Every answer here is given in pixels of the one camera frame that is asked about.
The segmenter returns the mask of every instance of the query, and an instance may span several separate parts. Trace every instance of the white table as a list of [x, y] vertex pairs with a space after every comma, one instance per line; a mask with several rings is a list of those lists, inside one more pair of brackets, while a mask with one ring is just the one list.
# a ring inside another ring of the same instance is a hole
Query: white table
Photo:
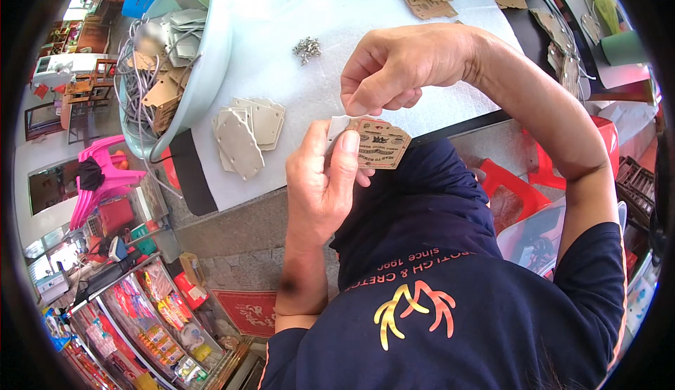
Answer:
[[[209, 115], [192, 127], [192, 138], [220, 211], [284, 186], [285, 159], [300, 144], [309, 123], [344, 114], [340, 74], [369, 30], [461, 20], [522, 51], [494, 0], [453, 0], [458, 17], [428, 21], [414, 16], [404, 0], [217, 0], [217, 5], [232, 12], [232, 57]], [[321, 40], [323, 54], [301, 66], [291, 49], [307, 36]], [[234, 96], [264, 97], [286, 107], [277, 148], [263, 152], [265, 168], [247, 182], [223, 170], [211, 123]], [[427, 87], [415, 108], [386, 111], [382, 118], [416, 137], [498, 109], [483, 93], [460, 82], [449, 88]]]

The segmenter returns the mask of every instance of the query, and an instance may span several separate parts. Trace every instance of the pile of eyelets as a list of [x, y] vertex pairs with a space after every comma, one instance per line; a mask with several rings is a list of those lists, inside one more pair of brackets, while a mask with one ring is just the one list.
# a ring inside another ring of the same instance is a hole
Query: pile of eyelets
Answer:
[[293, 53], [300, 58], [300, 65], [305, 65], [309, 62], [309, 58], [321, 55], [319, 40], [310, 39], [309, 37], [300, 40], [298, 45], [293, 48]]

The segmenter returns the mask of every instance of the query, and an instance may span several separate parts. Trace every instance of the navy blue shirt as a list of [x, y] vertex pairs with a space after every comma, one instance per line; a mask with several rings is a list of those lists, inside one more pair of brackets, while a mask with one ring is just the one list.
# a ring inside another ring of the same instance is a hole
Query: navy blue shirt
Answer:
[[341, 292], [311, 329], [269, 339], [261, 388], [600, 384], [624, 316], [619, 226], [582, 234], [551, 282], [502, 259], [479, 191], [399, 194], [363, 217], [340, 243]]

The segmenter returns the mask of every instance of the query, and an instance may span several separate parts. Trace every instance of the person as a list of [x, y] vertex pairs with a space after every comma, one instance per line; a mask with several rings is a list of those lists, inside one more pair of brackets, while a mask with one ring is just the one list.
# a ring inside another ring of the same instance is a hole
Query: person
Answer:
[[[366, 34], [342, 72], [342, 103], [378, 116], [458, 81], [527, 129], [567, 180], [553, 281], [502, 259], [488, 198], [449, 140], [373, 175], [346, 131], [328, 172], [329, 123], [314, 122], [286, 162], [262, 389], [593, 389], [605, 378], [624, 328], [625, 261], [612, 167], [584, 107], [492, 34], [449, 23]], [[340, 293], [328, 302], [333, 234]]]

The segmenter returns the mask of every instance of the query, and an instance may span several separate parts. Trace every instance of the plastic basin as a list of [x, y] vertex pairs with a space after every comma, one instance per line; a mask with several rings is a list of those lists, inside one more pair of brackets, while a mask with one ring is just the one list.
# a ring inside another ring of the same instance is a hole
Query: plastic basin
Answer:
[[[230, 14], [225, 6], [216, 5], [215, 2], [216, 0], [155, 0], [146, 13], [148, 18], [156, 18], [168, 12], [190, 7], [208, 10], [207, 22], [198, 51], [202, 56], [192, 66], [190, 80], [178, 109], [169, 128], [159, 138], [159, 143], [152, 154], [153, 159], [159, 158], [176, 134], [186, 131], [207, 114], [208, 107], [215, 99], [225, 78], [232, 50], [232, 29]], [[126, 99], [123, 83], [120, 84], [120, 99], [122, 103]], [[156, 140], [146, 137], [142, 143], [143, 151], [141, 151], [140, 140], [136, 137], [139, 132], [138, 128], [134, 128], [134, 125], [127, 128], [122, 106], [120, 106], [120, 121], [124, 140], [133, 154], [137, 157], [150, 157], [150, 150]]]

